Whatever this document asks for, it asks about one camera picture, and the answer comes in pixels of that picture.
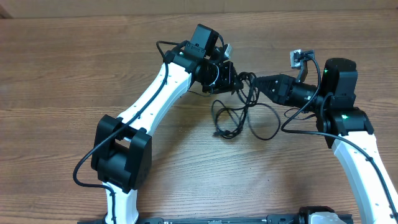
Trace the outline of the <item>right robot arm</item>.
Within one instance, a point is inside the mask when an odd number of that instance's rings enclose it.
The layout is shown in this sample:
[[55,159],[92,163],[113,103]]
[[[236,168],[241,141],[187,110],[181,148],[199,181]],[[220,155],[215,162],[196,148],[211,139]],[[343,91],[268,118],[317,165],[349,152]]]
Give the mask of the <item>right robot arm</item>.
[[330,58],[317,69],[317,85],[288,75],[259,77],[256,88],[273,103],[311,112],[316,131],[339,160],[348,178],[363,223],[397,223],[397,191],[377,149],[367,114],[354,106],[356,63]]

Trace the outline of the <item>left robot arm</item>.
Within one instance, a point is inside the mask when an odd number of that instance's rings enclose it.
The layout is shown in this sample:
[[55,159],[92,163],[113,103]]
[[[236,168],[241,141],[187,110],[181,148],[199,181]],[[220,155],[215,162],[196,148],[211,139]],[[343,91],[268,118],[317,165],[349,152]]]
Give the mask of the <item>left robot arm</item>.
[[91,168],[107,194],[100,223],[136,223],[137,191],[152,164],[152,137],[171,106],[195,82],[205,95],[234,92],[243,86],[230,62],[232,47],[217,46],[217,31],[198,24],[192,38],[161,52],[163,64],[139,99],[117,117],[104,115],[96,128]]

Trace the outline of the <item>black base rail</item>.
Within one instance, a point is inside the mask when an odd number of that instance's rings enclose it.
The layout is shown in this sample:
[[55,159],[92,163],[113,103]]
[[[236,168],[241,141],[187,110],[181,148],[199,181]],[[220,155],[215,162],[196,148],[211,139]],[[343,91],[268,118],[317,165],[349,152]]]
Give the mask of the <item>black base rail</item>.
[[138,218],[138,224],[294,224],[294,223],[347,223],[353,224],[351,214],[338,215],[326,206],[300,207],[295,214],[270,214],[266,217],[234,217],[234,218],[183,218],[164,219]]

